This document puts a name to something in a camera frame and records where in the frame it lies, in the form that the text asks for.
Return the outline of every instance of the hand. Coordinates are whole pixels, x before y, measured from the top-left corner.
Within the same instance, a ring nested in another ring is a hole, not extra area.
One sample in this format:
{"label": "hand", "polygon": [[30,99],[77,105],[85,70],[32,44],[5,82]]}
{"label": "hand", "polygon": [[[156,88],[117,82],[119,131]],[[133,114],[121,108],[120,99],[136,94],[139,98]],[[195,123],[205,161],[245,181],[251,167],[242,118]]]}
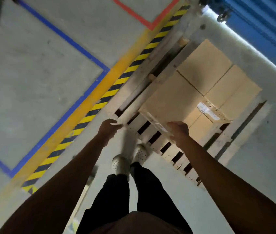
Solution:
{"label": "hand", "polygon": [[111,123],[117,123],[117,121],[113,119],[103,121],[97,133],[97,137],[104,140],[104,146],[107,146],[109,140],[123,127],[123,125],[111,125]]}
{"label": "hand", "polygon": [[189,129],[186,123],[181,121],[171,121],[167,125],[171,129],[173,136],[170,138],[176,142],[176,145],[182,149],[182,147],[189,141]]}

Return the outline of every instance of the right arm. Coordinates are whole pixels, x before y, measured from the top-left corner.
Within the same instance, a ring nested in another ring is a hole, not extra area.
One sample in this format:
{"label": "right arm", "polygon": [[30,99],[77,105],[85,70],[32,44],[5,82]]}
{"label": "right arm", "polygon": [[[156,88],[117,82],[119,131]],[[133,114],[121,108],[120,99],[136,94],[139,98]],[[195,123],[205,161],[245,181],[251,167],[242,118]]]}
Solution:
{"label": "right arm", "polygon": [[182,122],[169,122],[176,145],[235,233],[276,233],[276,204],[208,154]]}

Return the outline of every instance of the pants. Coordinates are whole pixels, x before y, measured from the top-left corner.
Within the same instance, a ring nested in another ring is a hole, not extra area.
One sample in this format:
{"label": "pants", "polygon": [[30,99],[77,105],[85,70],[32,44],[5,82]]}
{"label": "pants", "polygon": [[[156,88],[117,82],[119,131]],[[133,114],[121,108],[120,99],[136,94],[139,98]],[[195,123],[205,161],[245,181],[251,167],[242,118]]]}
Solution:
{"label": "pants", "polygon": [[[175,227],[192,233],[175,204],[163,189],[159,179],[138,162],[131,165],[131,175],[138,190],[137,211],[148,212]],[[111,174],[90,209],[81,220],[77,234],[86,234],[129,214],[129,184],[127,176]]]}

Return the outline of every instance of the left arm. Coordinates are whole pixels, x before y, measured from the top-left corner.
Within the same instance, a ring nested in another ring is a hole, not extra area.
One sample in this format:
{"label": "left arm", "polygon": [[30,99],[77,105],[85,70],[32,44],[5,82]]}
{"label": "left arm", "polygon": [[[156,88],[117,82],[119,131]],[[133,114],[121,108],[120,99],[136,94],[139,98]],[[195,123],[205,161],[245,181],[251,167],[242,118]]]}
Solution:
{"label": "left arm", "polygon": [[105,120],[97,135],[6,221],[0,234],[62,234],[101,150],[122,125]]}

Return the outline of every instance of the red line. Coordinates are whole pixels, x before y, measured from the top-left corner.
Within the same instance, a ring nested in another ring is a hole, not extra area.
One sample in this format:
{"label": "red line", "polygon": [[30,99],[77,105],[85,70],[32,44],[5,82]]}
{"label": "red line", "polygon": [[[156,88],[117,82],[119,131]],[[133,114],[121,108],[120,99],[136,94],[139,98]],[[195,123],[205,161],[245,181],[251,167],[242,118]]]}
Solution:
{"label": "red line", "polygon": [[160,21],[167,15],[171,9],[179,2],[180,0],[173,0],[162,12],[159,14],[156,19],[151,24],[151,30],[153,30]]}
{"label": "red line", "polygon": [[149,21],[147,21],[146,19],[144,19],[142,16],[138,15],[131,8],[129,8],[128,6],[124,5],[119,0],[112,0],[112,1],[114,1],[117,5],[119,5],[124,11],[126,11],[132,17],[134,17],[135,19],[139,20],[140,23],[142,23],[144,26],[148,27],[149,29],[151,28],[152,23],[150,23]]}
{"label": "red line", "polygon": [[173,0],[151,23],[150,21],[147,21],[142,16],[138,15],[136,12],[134,12],[131,8],[120,2],[119,0],[112,0],[117,5],[119,5],[124,11],[126,11],[128,14],[130,14],[132,17],[137,19],[140,23],[142,23],[144,26],[146,26],[148,29],[153,30],[159,22],[165,17],[166,14],[168,14],[171,9],[179,2],[179,0]]}

